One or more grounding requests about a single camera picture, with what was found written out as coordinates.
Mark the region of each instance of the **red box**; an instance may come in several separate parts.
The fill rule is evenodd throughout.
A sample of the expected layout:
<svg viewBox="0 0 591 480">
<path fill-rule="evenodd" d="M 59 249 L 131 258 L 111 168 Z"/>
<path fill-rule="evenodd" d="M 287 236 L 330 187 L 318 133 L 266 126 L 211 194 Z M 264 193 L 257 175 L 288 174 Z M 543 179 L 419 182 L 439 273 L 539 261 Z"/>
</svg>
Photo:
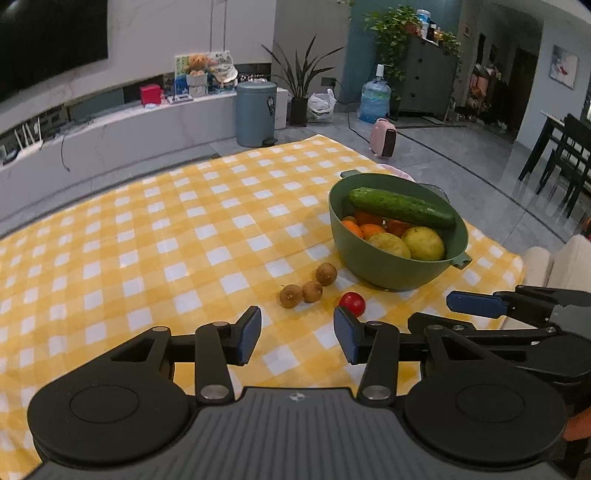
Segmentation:
<svg viewBox="0 0 591 480">
<path fill-rule="evenodd" d="M 159 85 L 146 85 L 145 87 L 139 88 L 139 98 L 142 101 L 142 105 L 146 105 L 148 103 L 155 103 L 156 105 L 160 105 L 161 94 L 162 88 L 160 88 Z"/>
</svg>

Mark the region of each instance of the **black chair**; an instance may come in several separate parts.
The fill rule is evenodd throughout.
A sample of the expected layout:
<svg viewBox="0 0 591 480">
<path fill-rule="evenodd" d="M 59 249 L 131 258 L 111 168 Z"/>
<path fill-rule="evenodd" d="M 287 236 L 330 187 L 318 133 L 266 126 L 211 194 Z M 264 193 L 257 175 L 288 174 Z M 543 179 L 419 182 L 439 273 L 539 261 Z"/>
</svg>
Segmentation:
<svg viewBox="0 0 591 480">
<path fill-rule="evenodd" d="M 589 170 L 591 167 L 591 129 L 572 115 L 564 119 L 564 133 L 558 146 L 550 154 L 536 194 L 539 194 L 556 167 L 560 174 L 569 181 L 569 188 L 563 203 L 567 204 L 567 218 L 573 212 L 579 194 L 585 183 L 591 183 Z"/>
</svg>

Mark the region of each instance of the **teal wall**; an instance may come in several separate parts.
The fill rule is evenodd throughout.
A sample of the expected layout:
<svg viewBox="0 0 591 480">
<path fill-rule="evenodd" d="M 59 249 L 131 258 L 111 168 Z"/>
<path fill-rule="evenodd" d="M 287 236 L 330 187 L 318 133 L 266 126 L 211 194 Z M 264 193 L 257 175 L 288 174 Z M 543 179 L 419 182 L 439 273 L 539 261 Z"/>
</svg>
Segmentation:
<svg viewBox="0 0 591 480">
<path fill-rule="evenodd" d="M 343 72 L 342 102 L 353 102 L 361 95 L 361 87 L 375 75 L 375 65 L 379 59 L 375 58 L 374 39 L 372 30 L 366 29 L 363 21 L 366 13 L 397 8 L 400 0 L 356 0 L 351 7 L 351 24 L 349 42 Z M 415 9 L 422 8 L 431 12 L 431 20 L 442 30 L 457 33 L 457 26 L 462 11 L 462 0 L 407 0 L 404 5 Z"/>
</svg>

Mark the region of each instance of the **dark door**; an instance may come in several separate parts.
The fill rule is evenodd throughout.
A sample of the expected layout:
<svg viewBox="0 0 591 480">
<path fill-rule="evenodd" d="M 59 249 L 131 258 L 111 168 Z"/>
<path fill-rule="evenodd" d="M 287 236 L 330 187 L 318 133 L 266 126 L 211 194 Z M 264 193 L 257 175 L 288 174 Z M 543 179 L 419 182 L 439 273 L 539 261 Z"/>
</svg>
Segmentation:
<svg viewBox="0 0 591 480">
<path fill-rule="evenodd" d="M 527 103 L 530 101 L 531 86 L 534 83 L 535 67 L 538 57 L 534 54 L 517 49 L 509 80 L 509 112 L 507 127 L 509 131 L 517 132 L 525 115 Z"/>
</svg>

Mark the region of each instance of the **water bottle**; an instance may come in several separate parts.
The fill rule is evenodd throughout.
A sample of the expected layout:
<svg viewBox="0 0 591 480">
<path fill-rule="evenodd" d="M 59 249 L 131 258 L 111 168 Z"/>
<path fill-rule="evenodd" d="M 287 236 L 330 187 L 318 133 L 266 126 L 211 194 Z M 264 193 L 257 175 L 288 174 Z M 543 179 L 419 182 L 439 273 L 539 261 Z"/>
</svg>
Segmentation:
<svg viewBox="0 0 591 480">
<path fill-rule="evenodd" d="M 378 118 L 384 118 L 390 110 L 392 90 L 384 80 L 384 65 L 378 65 L 376 78 L 366 83 L 361 89 L 361 107 L 358 118 L 374 124 Z"/>
</svg>

